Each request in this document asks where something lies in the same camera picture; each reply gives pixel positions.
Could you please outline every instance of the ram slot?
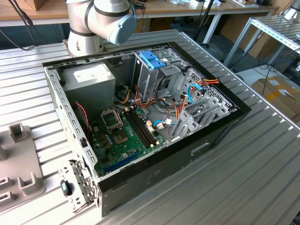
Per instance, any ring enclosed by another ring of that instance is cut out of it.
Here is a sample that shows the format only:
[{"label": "ram slot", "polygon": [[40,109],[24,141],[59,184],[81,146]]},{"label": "ram slot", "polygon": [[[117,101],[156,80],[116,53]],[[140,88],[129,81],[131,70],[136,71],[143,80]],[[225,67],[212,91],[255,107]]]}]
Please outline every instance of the ram slot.
[{"label": "ram slot", "polygon": [[150,147],[151,144],[155,143],[153,136],[150,134],[150,132],[147,130],[147,128],[143,125],[142,121],[136,115],[135,112],[126,112],[126,113],[124,113],[124,115],[146,148]]}]

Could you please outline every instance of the metal rail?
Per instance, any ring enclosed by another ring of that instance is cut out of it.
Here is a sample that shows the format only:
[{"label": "metal rail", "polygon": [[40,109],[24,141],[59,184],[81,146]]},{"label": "metal rail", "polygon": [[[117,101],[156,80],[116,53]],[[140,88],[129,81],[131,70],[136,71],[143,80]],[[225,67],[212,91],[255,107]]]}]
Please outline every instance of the metal rail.
[{"label": "metal rail", "polygon": [[252,25],[257,27],[259,30],[255,33],[246,47],[246,52],[255,43],[258,36],[264,32],[283,44],[277,53],[275,53],[274,57],[269,61],[269,64],[275,60],[284,46],[296,51],[297,53],[300,53],[300,41],[296,39],[296,34],[300,34],[300,21],[292,23],[281,16],[254,17],[249,19],[248,23],[244,27],[230,53],[228,54],[224,65],[229,65]]}]

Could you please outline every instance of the aluminum table surface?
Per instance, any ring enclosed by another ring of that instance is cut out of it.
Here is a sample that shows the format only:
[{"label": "aluminum table surface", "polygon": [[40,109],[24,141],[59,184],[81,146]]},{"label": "aluminum table surface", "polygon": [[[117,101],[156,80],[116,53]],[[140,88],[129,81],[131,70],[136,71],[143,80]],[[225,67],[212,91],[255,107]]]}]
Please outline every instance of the aluminum table surface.
[{"label": "aluminum table surface", "polygon": [[134,34],[109,51],[175,41],[252,111],[219,146],[105,218],[95,205],[74,215],[57,168],[72,157],[54,110],[44,61],[68,58],[63,44],[0,51],[0,130],[31,126],[46,191],[0,213],[1,224],[288,225],[300,210],[300,129],[177,30]]}]

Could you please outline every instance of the motherboard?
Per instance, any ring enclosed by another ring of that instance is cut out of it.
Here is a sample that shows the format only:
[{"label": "motherboard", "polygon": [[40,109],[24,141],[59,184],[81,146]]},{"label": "motherboard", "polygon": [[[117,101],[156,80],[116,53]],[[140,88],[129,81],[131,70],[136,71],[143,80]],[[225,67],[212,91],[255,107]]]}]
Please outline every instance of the motherboard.
[{"label": "motherboard", "polygon": [[150,132],[149,120],[140,107],[107,111],[93,123],[93,149],[98,158],[95,169],[99,174],[105,175],[166,145],[159,133]]}]

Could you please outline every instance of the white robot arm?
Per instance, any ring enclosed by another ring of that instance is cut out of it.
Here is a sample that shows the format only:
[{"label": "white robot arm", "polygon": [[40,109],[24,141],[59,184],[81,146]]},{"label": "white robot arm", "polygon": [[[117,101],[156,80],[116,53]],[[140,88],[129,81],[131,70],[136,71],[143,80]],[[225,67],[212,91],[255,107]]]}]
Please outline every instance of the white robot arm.
[{"label": "white robot arm", "polygon": [[135,29],[127,0],[67,0],[69,51],[75,56],[99,53],[99,36],[119,45]]}]

